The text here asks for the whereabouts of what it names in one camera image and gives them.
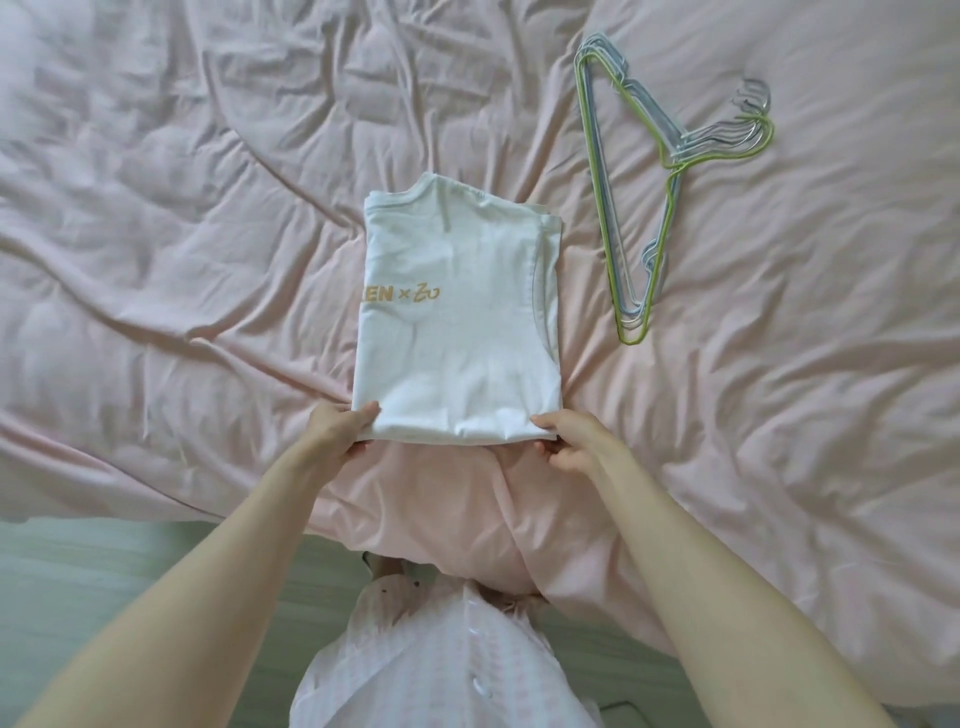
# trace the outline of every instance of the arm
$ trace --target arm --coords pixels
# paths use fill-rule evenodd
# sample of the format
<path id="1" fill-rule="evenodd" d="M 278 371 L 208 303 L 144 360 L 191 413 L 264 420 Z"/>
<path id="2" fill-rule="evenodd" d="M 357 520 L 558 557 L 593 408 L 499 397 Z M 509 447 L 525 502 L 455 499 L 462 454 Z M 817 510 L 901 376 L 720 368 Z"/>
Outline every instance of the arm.
<path id="1" fill-rule="evenodd" d="M 318 406 L 250 496 L 107 626 L 17 728 L 225 726 L 320 489 L 379 408 Z"/>
<path id="2" fill-rule="evenodd" d="M 893 728 L 827 638 L 596 418 L 564 410 L 534 422 L 568 445 L 538 443 L 551 465 L 596 486 L 716 728 Z"/>

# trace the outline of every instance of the folded white t-shirt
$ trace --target folded white t-shirt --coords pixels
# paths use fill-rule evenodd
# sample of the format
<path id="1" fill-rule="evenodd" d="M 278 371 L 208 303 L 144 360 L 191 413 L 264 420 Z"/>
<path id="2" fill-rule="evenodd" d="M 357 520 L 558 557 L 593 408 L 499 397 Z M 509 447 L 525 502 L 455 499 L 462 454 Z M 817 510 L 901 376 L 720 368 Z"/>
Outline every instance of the folded white t-shirt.
<path id="1" fill-rule="evenodd" d="M 561 407 L 560 218 L 431 173 L 364 217 L 353 406 L 382 408 L 364 439 L 552 438 L 530 416 Z"/>

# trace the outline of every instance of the pink bedsheet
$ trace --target pink bedsheet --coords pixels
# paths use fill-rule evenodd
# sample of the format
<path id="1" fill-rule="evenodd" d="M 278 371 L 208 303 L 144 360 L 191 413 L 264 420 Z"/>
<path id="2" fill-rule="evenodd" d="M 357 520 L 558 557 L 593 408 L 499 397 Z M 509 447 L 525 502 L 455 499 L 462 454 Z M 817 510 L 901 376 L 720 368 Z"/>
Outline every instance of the pink bedsheet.
<path id="1" fill-rule="evenodd" d="M 744 73 L 772 147 L 688 176 L 617 343 L 584 32 L 690 125 Z M 651 140 L 599 91 L 632 250 Z M 0 6 L 0 512 L 230 511 L 350 400 L 361 205 L 423 170 L 564 218 L 564 397 L 876 695 L 960 699 L 960 6 L 930 0 L 32 0 Z M 311 528 L 669 649 L 591 488 L 528 447 L 377 444 Z"/>

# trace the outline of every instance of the person's left hand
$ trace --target person's left hand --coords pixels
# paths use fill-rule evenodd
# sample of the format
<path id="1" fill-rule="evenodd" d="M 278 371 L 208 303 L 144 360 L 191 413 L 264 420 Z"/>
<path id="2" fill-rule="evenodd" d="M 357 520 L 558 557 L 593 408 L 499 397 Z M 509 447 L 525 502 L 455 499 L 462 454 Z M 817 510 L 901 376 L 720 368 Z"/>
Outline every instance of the person's left hand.
<path id="1" fill-rule="evenodd" d="M 375 401 L 358 410 L 321 402 L 310 413 L 300 439 L 283 457 L 323 486 L 337 476 L 346 462 L 367 448 L 367 443 L 357 442 L 357 438 L 378 414 L 380 405 Z"/>

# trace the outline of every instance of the logo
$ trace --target logo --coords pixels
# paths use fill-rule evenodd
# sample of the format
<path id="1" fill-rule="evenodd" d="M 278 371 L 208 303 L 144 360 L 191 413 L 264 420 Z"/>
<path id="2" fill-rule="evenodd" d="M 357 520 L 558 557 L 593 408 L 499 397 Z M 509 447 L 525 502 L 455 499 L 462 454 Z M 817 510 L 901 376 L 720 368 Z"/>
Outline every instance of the logo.
<path id="1" fill-rule="evenodd" d="M 426 283 L 418 283 L 417 290 L 413 288 L 397 288 L 396 302 L 422 303 L 424 301 L 433 301 L 440 297 L 439 288 L 430 288 Z M 379 301 L 390 301 L 394 299 L 394 287 L 392 285 L 368 285 L 363 291 L 363 303 L 377 303 Z"/>

